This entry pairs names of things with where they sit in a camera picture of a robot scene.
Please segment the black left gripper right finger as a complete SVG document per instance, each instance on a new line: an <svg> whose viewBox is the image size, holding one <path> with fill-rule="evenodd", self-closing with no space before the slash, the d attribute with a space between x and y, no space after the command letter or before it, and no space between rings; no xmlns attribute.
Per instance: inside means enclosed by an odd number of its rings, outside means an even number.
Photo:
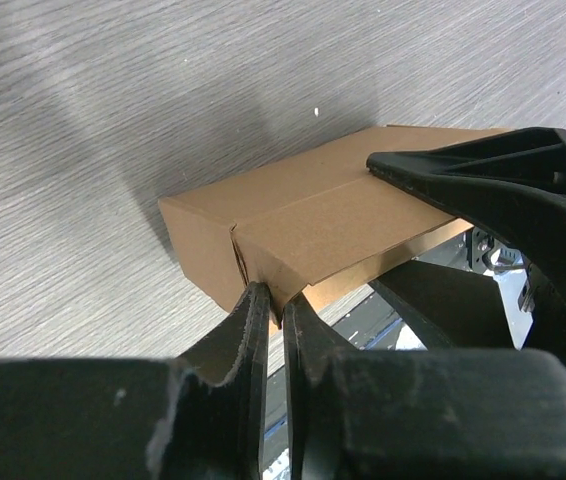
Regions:
<svg viewBox="0 0 566 480"><path fill-rule="evenodd" d="M566 368L539 350L360 350L282 313L295 479L566 479Z"/></svg>

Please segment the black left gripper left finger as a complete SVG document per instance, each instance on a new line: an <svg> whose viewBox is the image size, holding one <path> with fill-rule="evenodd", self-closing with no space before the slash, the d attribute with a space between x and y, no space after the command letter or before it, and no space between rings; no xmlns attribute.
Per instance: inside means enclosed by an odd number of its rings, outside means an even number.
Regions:
<svg viewBox="0 0 566 480"><path fill-rule="evenodd" d="M175 358L0 359L0 479L258 479L266 285Z"/></svg>

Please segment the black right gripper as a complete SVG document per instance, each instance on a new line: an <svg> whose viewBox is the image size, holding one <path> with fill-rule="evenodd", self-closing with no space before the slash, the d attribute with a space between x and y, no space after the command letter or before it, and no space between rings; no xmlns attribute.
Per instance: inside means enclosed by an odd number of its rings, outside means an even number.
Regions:
<svg viewBox="0 0 566 480"><path fill-rule="evenodd" d="M370 173L522 253L524 346L566 367L566 129L524 128L427 151L377 152ZM428 349L513 348L492 278L410 260L370 286Z"/></svg>

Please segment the spare brown cardboard box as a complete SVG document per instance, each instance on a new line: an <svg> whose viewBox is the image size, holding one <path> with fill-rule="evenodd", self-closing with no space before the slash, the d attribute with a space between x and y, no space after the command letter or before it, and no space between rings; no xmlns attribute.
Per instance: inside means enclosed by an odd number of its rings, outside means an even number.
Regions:
<svg viewBox="0 0 566 480"><path fill-rule="evenodd" d="M276 310L298 294L319 309L468 228L375 178L369 155L483 137L474 129L372 127L161 198L158 207L185 277L222 309L251 282L268 285Z"/></svg>

